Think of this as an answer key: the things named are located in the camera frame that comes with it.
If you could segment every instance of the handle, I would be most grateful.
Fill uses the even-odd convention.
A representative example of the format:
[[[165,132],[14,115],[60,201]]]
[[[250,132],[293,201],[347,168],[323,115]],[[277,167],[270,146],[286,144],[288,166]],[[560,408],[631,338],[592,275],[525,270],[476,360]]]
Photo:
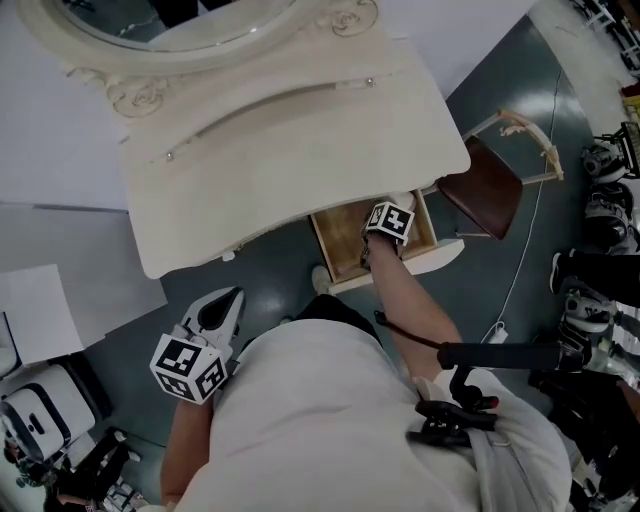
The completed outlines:
[[[443,369],[456,365],[513,370],[555,370],[563,349],[560,343],[534,345],[486,345],[480,343],[443,343],[438,361]]]

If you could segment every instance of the black device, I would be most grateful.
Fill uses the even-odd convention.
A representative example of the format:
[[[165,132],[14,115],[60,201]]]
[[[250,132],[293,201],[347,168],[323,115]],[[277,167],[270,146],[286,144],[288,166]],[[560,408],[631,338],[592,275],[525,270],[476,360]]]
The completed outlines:
[[[584,355],[560,341],[532,345],[483,345],[473,343],[438,343],[411,334],[389,322],[381,311],[374,312],[376,322],[416,343],[438,351],[438,361],[445,370],[457,366],[451,379],[450,402],[424,401],[416,405],[416,412],[424,416],[420,432],[408,432],[411,441],[432,446],[470,446],[468,428],[492,431],[497,416],[490,412],[498,406],[498,397],[484,396],[477,386],[465,383],[474,368],[504,368],[513,370],[579,371]]]

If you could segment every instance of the white paper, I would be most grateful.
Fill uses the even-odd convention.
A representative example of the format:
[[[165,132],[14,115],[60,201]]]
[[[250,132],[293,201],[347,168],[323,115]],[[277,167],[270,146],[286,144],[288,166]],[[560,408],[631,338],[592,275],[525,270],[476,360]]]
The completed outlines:
[[[0,274],[0,305],[23,364],[84,348],[73,322],[57,265]]]

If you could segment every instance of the black strap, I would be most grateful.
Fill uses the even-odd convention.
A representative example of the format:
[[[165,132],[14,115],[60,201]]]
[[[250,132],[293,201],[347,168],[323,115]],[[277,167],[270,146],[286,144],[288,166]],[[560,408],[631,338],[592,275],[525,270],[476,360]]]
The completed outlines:
[[[62,419],[62,416],[58,412],[58,409],[56,409],[56,406],[53,404],[51,398],[49,398],[49,395],[47,394],[45,389],[40,384],[36,384],[35,382],[27,384],[26,386],[22,386],[22,388],[20,389],[30,389],[36,395],[38,395],[38,398],[40,398],[40,400],[42,401],[42,405],[44,405],[44,408],[53,419],[56,427],[58,427],[58,429],[60,430],[62,438],[64,439],[64,446],[67,446],[71,442],[71,431]]]

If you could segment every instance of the oval mirror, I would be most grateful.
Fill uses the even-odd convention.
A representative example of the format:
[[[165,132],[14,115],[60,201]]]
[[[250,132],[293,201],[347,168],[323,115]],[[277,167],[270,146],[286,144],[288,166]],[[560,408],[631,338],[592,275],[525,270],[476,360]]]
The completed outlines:
[[[17,0],[43,45],[78,68],[173,75],[265,51],[331,0]]]
[[[295,0],[55,0],[74,25],[148,51],[219,46],[255,33]]]

